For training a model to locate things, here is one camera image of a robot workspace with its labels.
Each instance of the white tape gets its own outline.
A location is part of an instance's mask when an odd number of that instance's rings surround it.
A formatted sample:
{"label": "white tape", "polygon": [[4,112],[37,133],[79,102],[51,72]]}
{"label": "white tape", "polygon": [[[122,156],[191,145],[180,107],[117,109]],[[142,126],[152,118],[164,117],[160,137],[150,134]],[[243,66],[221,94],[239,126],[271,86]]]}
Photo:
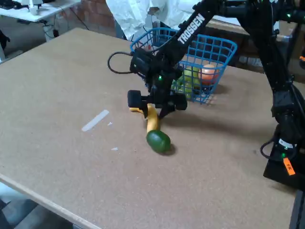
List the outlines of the white tape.
{"label": "white tape", "polygon": [[283,139],[280,138],[280,140],[278,141],[279,144],[281,144],[284,147],[290,148],[292,149],[294,146],[286,141],[284,141]]}
{"label": "white tape", "polygon": [[94,119],[88,122],[81,130],[84,132],[91,130],[92,127],[98,124],[104,117],[106,117],[107,114],[109,114],[109,111],[103,110]]}

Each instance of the black cable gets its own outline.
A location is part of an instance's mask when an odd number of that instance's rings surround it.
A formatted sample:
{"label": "black cable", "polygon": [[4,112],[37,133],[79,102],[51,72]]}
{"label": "black cable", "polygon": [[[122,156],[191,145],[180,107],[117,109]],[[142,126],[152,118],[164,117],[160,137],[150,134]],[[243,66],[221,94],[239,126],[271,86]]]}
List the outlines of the black cable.
{"label": "black cable", "polygon": [[80,17],[74,12],[74,10],[72,10],[70,8],[70,10],[75,14],[75,16],[77,17],[77,19],[87,28],[87,30],[89,30],[88,26],[80,19]]}
{"label": "black cable", "polygon": [[303,208],[304,208],[304,198],[305,198],[305,194],[304,192],[302,192],[302,196],[301,196],[301,201],[300,201],[300,208],[297,214],[297,220],[296,220],[296,228],[295,229],[300,229],[300,225],[301,225],[301,220],[302,219],[302,215],[303,215]]}
{"label": "black cable", "polygon": [[131,71],[129,71],[129,72],[118,72],[110,66],[110,60],[116,54],[123,54],[123,55],[127,55],[127,56],[132,56],[132,54],[128,53],[128,52],[114,52],[113,54],[111,54],[110,57],[108,58],[108,61],[107,61],[107,65],[108,65],[108,68],[110,69],[110,71],[112,71],[113,73],[117,73],[117,74],[130,74],[130,73],[132,73]]}
{"label": "black cable", "polygon": [[[275,157],[269,156],[269,155],[267,155],[267,154],[265,154],[265,153],[263,152],[263,149],[264,149],[267,145],[269,145],[270,143],[275,142],[275,140],[276,140],[276,138],[275,138],[275,136],[273,136],[268,142],[264,143],[264,144],[261,146],[261,148],[260,148],[260,152],[261,152],[261,154],[262,154],[265,158],[267,158],[268,160],[272,160],[272,161],[282,161],[282,160],[283,160],[282,158],[281,158],[281,159],[275,158]],[[294,158],[294,157],[296,156],[297,150],[296,150],[296,147],[295,147],[294,144],[292,144],[292,150],[293,150],[293,153],[292,153],[292,155],[291,155],[290,157],[288,157],[288,159],[292,159],[292,158]]]}
{"label": "black cable", "polygon": [[48,7],[49,8],[54,8],[54,7],[61,8],[62,12],[66,15],[67,31],[69,30],[70,26],[69,26],[69,21],[68,21],[68,15],[67,15],[66,11],[60,5],[56,5],[56,6],[44,6],[44,5],[42,5],[41,7],[43,7],[43,8],[48,8]]}
{"label": "black cable", "polygon": [[54,25],[51,25],[52,28],[50,28],[48,31],[43,31],[45,35],[47,35],[49,38],[53,39],[55,37],[51,37],[49,34],[47,34],[47,32],[50,32],[51,30],[54,29]]}
{"label": "black cable", "polygon": [[155,52],[155,51],[158,51],[158,50],[161,49],[164,45],[166,45],[171,39],[173,39],[173,37],[171,37],[170,39],[168,39],[167,42],[165,42],[163,45],[159,46],[158,48],[149,50],[149,51],[147,51],[147,52]]}
{"label": "black cable", "polygon": [[144,26],[143,26],[143,29],[144,29],[145,32],[147,32],[147,30],[144,28]]}
{"label": "black cable", "polygon": [[295,98],[295,100],[296,100],[296,103],[297,103],[297,105],[298,105],[298,107],[299,107],[299,109],[300,109],[301,116],[302,116],[303,121],[304,121],[304,123],[305,123],[305,113],[304,113],[303,107],[302,107],[302,105],[301,105],[301,103],[300,103],[299,98],[297,97],[297,94],[296,94],[295,89],[294,89],[294,87],[293,87],[292,84],[290,84],[290,89],[291,89],[291,91],[292,91],[292,93],[293,93],[293,95],[294,95],[294,98]]}

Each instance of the brick wall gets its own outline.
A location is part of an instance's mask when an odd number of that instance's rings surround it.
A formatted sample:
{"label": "brick wall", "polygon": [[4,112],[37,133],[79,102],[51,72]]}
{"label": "brick wall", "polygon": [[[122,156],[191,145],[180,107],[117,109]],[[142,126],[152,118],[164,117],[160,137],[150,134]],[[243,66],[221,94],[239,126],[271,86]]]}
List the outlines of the brick wall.
{"label": "brick wall", "polygon": [[[80,5],[72,9],[85,24],[114,28],[114,18],[105,0],[82,0]],[[66,10],[62,16],[77,20],[70,10]]]}

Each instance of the green fruit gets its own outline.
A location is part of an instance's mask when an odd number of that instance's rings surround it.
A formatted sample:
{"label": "green fruit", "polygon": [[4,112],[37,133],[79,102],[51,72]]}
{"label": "green fruit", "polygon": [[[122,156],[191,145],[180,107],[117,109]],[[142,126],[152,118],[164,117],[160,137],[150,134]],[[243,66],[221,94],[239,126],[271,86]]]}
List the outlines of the green fruit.
{"label": "green fruit", "polygon": [[184,82],[184,77],[180,76],[180,78],[177,80],[177,88],[178,89],[181,88],[181,85],[183,84],[183,82]]}
{"label": "green fruit", "polygon": [[173,80],[173,83],[172,83],[171,89],[172,89],[172,90],[179,89],[179,85],[177,84],[177,81]]}
{"label": "green fruit", "polygon": [[185,88],[185,91],[184,91],[183,86],[182,86],[182,88],[179,89],[179,92],[185,94],[187,99],[191,99],[192,98],[192,92],[188,93],[187,91],[188,91],[188,88]]}
{"label": "green fruit", "polygon": [[188,82],[192,82],[192,76],[193,76],[193,81],[195,79],[198,79],[198,73],[199,73],[200,69],[199,68],[196,68],[196,67],[187,67],[185,70],[184,70],[184,80],[185,81],[188,81]]}
{"label": "green fruit", "polygon": [[193,78],[193,88],[200,88],[200,81],[198,78]]}
{"label": "green fruit", "polygon": [[186,83],[185,87],[182,86],[181,89],[185,89],[184,91],[189,93],[193,91],[191,83]]}
{"label": "green fruit", "polygon": [[160,130],[151,130],[146,136],[147,143],[157,153],[165,153],[171,149],[171,139]]}

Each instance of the floor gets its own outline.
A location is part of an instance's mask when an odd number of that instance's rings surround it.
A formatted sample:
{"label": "floor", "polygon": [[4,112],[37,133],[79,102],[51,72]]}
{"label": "floor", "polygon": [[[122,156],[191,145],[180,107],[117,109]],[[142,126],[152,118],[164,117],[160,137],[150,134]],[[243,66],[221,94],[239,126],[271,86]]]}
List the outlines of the floor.
{"label": "floor", "polygon": [[[77,20],[66,21],[64,18],[57,18],[56,25],[60,34],[75,27],[85,29]],[[114,29],[89,24],[87,26],[91,31],[115,36]],[[17,23],[14,18],[0,17],[0,30],[10,38],[4,50],[6,55],[18,50],[26,52],[46,41],[42,25],[38,23],[26,25]],[[9,224],[15,229],[72,229],[71,223],[31,200],[12,201],[2,211]]]}
{"label": "floor", "polygon": [[[76,27],[86,29],[77,19],[67,21],[63,17],[57,17],[55,20],[60,34]],[[93,24],[87,24],[87,27],[94,32],[115,36],[114,28],[106,28]],[[26,25],[17,23],[17,19],[0,16],[0,30],[10,38],[10,42],[7,43],[7,47],[4,50],[6,55],[18,50],[26,52],[45,42],[41,23],[30,23]]]}

